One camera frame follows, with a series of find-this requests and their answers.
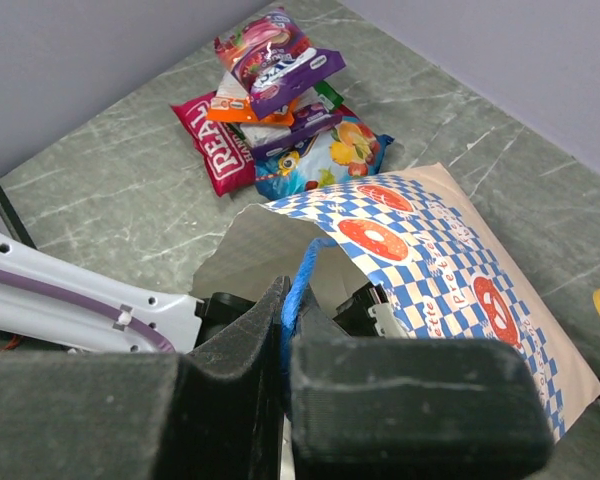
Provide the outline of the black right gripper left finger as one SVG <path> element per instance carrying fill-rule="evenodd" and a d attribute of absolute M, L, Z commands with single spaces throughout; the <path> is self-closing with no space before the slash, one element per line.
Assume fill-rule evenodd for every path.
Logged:
<path fill-rule="evenodd" d="M 0 353 L 0 479 L 276 479 L 276 279 L 189 354 Z"/>

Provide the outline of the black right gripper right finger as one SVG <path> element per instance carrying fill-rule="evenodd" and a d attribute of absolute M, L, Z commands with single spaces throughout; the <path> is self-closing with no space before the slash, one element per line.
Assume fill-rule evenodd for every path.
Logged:
<path fill-rule="evenodd" d="M 306 291 L 290 353 L 299 479 L 523 479 L 552 455 L 531 373 L 503 342 L 352 337 Z"/>

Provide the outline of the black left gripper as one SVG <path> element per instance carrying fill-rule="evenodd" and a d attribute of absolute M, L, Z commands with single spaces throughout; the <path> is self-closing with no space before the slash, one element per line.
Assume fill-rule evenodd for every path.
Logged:
<path fill-rule="evenodd" d="M 200 345 L 248 312 L 255 303 L 225 292 L 216 292 L 196 307 L 202 326 Z M 333 321 L 352 336 L 395 336 L 395 318 L 388 297 L 380 286 L 366 283 L 336 309 Z"/>

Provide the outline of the red REAL chips bag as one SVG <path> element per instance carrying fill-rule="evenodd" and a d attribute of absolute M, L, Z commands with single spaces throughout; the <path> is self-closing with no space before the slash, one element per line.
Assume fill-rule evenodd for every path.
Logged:
<path fill-rule="evenodd" d="M 202 155 L 218 197 L 255 183 L 255 161 L 242 139 L 225 123 L 210 120 L 211 91 L 180 105 L 171 105 L 193 145 Z"/>

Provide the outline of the blue checkered paper bag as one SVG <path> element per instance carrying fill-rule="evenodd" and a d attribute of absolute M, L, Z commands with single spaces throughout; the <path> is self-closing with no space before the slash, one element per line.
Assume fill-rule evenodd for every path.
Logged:
<path fill-rule="evenodd" d="M 550 429 L 563 437 L 600 381 L 531 283 L 441 165 L 361 177 L 243 209 L 193 276 L 197 296 L 256 298 L 330 238 L 312 276 L 334 312 L 365 284 L 391 308 L 384 333 L 494 338 L 524 358 Z"/>

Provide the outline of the blue candy snack bag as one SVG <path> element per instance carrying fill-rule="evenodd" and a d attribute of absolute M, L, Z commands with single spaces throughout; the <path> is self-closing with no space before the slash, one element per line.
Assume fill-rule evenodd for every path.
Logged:
<path fill-rule="evenodd" d="M 355 115 L 269 157 L 255 161 L 257 192 L 269 200 L 379 172 L 394 138 L 377 134 Z"/>

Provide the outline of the orange snack bag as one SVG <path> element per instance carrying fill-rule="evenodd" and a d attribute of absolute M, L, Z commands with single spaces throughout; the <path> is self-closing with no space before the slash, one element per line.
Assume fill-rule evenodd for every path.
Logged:
<path fill-rule="evenodd" d="M 299 100 L 294 99 L 281 109 L 258 119 L 251 107 L 248 92 L 230 72 L 225 72 L 210 101 L 207 118 L 223 123 L 264 123 L 291 126 L 294 122 L 293 112 L 298 104 Z"/>

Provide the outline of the purple candy snack bag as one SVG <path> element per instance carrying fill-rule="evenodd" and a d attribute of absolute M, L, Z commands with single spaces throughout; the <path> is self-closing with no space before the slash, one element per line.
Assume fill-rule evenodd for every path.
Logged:
<path fill-rule="evenodd" d="M 273 124 L 238 125 L 241 137 L 254 157 L 271 157 L 303 140 L 328 131 L 339 124 L 343 115 L 329 111 L 321 101 L 304 102 L 293 112 L 291 126 Z"/>

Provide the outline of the green chips snack bag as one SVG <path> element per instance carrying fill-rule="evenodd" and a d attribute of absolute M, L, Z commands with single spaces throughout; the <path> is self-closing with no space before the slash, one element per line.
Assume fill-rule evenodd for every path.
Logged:
<path fill-rule="evenodd" d="M 329 112 L 337 110 L 344 101 L 343 97 L 326 81 L 318 82 L 313 89 L 318 100 Z"/>

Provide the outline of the purple FOXS candy bag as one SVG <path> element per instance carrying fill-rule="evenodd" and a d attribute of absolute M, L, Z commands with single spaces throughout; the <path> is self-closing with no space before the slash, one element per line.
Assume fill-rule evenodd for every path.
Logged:
<path fill-rule="evenodd" d="M 217 37 L 214 50 L 246 90 L 258 119 L 279 111 L 346 67 L 339 51 L 315 46 L 282 8 L 269 11 L 225 39 Z"/>

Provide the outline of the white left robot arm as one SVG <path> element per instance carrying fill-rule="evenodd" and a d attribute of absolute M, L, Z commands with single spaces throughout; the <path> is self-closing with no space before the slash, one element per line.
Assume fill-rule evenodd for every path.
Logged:
<path fill-rule="evenodd" d="M 190 352 L 206 311 L 189 295 L 137 288 L 0 232 L 0 330 L 89 352 Z"/>

